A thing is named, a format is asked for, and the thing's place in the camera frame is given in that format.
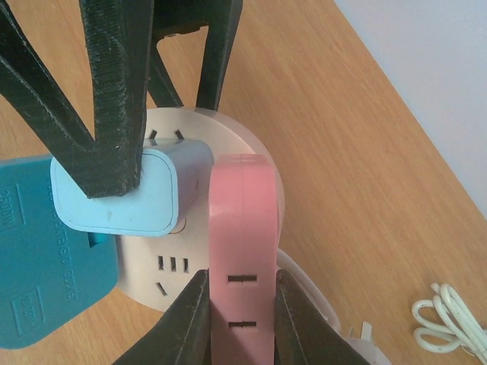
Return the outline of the pink plug adapter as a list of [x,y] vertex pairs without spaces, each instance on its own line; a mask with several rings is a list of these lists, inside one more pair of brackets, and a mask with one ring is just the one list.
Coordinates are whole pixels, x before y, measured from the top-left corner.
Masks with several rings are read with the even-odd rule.
[[272,364],[279,213],[264,156],[223,156],[213,166],[208,244],[212,363]]

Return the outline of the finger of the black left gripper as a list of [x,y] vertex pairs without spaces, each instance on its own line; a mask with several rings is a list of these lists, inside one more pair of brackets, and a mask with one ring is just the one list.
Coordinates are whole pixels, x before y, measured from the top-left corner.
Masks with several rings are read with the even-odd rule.
[[158,52],[158,42],[207,27],[196,106],[218,110],[242,8],[241,0],[154,2],[148,92],[156,106],[183,106]]
[[1,93],[88,198],[121,196],[140,181],[154,4],[79,4],[91,67],[89,131],[1,3]]

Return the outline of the light blue usb charger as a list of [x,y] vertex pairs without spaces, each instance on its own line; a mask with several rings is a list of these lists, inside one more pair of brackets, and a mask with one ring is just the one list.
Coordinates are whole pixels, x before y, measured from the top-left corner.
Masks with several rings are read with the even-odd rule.
[[57,160],[50,177],[61,221],[74,230],[128,236],[164,236],[208,190],[211,148],[191,139],[146,140],[140,184],[124,196],[88,198]]

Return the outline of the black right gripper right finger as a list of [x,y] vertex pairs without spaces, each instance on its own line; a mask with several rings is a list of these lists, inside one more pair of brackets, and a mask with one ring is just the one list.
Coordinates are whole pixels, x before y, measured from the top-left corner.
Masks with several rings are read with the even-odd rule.
[[323,318],[290,272],[276,273],[277,364],[366,365],[368,362]]

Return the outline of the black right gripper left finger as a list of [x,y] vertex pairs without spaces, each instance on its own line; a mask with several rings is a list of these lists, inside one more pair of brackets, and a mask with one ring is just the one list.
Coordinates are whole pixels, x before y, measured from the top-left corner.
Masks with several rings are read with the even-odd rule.
[[197,271],[156,325],[115,363],[210,364],[208,283],[208,270]]

